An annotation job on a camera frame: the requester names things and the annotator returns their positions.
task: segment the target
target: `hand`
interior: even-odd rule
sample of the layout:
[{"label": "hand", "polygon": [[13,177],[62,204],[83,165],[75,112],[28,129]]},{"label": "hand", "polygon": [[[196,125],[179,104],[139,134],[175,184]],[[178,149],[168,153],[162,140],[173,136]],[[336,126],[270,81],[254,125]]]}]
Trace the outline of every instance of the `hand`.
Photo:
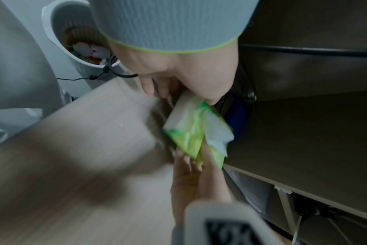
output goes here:
[{"label": "hand", "polygon": [[110,45],[118,59],[139,74],[145,93],[154,93],[154,78],[162,98],[167,98],[182,82],[214,105],[232,87],[238,65],[237,40],[218,49],[192,54],[145,52],[113,42]]},{"label": "hand", "polygon": [[223,172],[213,159],[208,145],[203,142],[200,150],[204,165],[187,164],[184,154],[175,152],[171,206],[176,226],[184,223],[186,207],[196,200],[231,202],[231,196]]}]

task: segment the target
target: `white trash bin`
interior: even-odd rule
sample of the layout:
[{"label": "white trash bin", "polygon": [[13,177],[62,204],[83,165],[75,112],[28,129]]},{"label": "white trash bin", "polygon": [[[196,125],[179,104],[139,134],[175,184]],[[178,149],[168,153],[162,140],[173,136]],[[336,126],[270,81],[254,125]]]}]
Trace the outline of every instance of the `white trash bin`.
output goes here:
[{"label": "white trash bin", "polygon": [[[67,54],[82,77],[98,75],[102,72],[103,65],[85,62],[71,53],[73,44],[84,42],[105,47],[113,55],[107,39],[95,25],[88,1],[55,0],[42,9],[41,18],[48,38]],[[127,71],[120,61],[115,62],[112,68],[117,73]],[[108,73],[99,77],[99,80],[108,81],[113,77],[115,75]]]}]

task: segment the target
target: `green tissue package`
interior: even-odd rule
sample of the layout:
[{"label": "green tissue package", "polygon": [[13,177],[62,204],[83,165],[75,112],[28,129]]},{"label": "green tissue package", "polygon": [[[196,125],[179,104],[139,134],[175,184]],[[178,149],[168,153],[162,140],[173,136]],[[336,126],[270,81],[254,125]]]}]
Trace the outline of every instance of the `green tissue package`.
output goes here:
[{"label": "green tissue package", "polygon": [[163,131],[199,164],[202,164],[199,152],[205,138],[220,168],[228,156],[227,144],[234,139],[231,128],[217,110],[189,90],[178,99]]}]

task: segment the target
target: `yellow-green sleeve trim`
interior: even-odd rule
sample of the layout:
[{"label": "yellow-green sleeve trim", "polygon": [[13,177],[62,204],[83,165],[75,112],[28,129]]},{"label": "yellow-green sleeve trim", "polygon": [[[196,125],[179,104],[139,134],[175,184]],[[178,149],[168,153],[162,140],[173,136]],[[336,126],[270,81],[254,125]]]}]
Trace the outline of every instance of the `yellow-green sleeve trim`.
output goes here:
[{"label": "yellow-green sleeve trim", "polygon": [[215,49],[219,49],[223,46],[226,46],[228,44],[230,44],[231,42],[233,42],[234,40],[238,39],[239,36],[241,34],[239,34],[237,37],[233,38],[232,40],[220,44],[218,46],[212,47],[212,48],[205,48],[205,49],[198,49],[198,50],[190,50],[190,51],[163,51],[163,50],[154,50],[154,49],[147,49],[147,48],[138,48],[138,47],[134,47],[128,44],[124,44],[122,42],[119,42],[113,38],[110,38],[109,36],[107,36],[106,34],[102,33],[104,37],[106,37],[109,41],[114,42],[116,44],[128,47],[128,48],[133,48],[135,50],[139,50],[139,51],[144,51],[144,52],[151,52],[151,53],[160,53],[160,54],[193,54],[193,53],[200,53],[200,52],[205,52],[205,51],[211,51],[211,50],[215,50]]}]

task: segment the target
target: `white cable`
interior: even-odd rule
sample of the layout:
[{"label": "white cable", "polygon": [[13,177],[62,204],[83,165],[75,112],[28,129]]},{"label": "white cable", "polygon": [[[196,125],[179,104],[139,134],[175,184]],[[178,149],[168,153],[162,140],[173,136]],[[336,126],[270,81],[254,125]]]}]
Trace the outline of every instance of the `white cable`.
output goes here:
[{"label": "white cable", "polygon": [[300,215],[299,218],[298,218],[298,222],[296,223],[294,237],[292,238],[292,245],[295,245],[296,239],[298,238],[298,231],[299,231],[299,226],[300,226],[301,221],[302,221],[302,216]]},{"label": "white cable", "polygon": [[330,223],[338,230],[338,232],[343,236],[343,238],[345,238],[345,240],[350,244],[353,245],[353,243],[349,240],[349,238],[345,235],[345,233],[342,232],[342,230],[337,226],[336,223],[334,223],[334,221],[331,218],[327,218]]}]

